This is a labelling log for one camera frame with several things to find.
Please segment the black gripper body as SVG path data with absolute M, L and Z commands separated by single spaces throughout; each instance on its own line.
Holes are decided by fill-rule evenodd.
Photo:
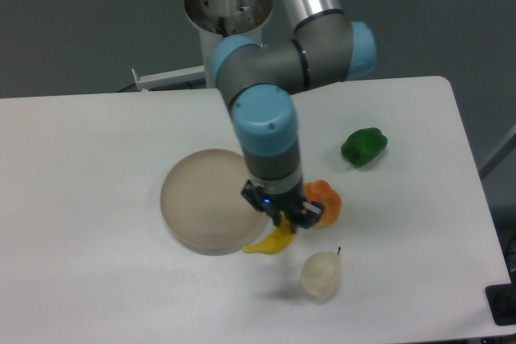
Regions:
M 309 202 L 303 189 L 303 181 L 299 180 L 283 193 L 270 193 L 264 186 L 254 185 L 251 180 L 247 180 L 241 195 L 257 212 L 265 213 L 272 219 L 274 212 L 281 211 L 289 221 L 296 220 L 299 227 L 309 229 L 320 220 L 324 206 L 318 202 Z

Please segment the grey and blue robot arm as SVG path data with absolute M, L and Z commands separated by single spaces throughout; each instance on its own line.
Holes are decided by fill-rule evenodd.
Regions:
M 298 116 L 291 97 L 368 74 L 377 61 L 372 31 L 347 18 L 339 0 L 284 0 L 293 38 L 265 47 L 251 36 L 273 0 L 185 0 L 199 31 L 217 36 L 204 48 L 205 77 L 222 95 L 250 173 L 243 197 L 275 226 L 321 221 L 325 205 L 303 191 Z

